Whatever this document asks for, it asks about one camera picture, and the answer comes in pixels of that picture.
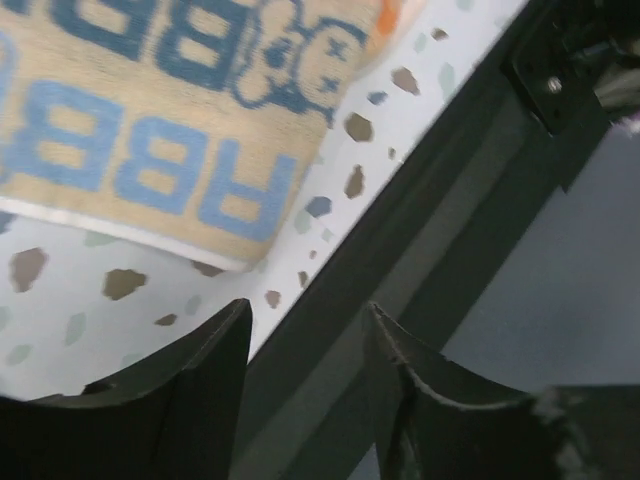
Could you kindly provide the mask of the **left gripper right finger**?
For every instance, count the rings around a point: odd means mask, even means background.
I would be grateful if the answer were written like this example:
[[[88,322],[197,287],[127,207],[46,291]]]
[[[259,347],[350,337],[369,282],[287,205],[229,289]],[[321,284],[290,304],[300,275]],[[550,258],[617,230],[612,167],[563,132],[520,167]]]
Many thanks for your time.
[[[636,479],[636,385],[512,389],[447,359],[371,303],[367,398],[383,479]]]

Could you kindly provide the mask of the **colourful printed towel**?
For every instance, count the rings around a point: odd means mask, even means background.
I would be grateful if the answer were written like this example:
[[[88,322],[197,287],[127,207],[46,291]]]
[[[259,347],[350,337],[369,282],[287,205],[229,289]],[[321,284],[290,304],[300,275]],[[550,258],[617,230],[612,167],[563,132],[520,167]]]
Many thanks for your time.
[[[421,1],[5,1],[1,207],[224,271],[267,253]]]

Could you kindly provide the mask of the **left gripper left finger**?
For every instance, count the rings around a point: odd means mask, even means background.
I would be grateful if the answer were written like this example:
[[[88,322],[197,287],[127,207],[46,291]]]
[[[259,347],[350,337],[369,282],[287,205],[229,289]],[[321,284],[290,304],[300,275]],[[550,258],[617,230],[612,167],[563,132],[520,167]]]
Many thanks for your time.
[[[2,398],[2,478],[227,478],[251,330],[237,299],[76,396]]]

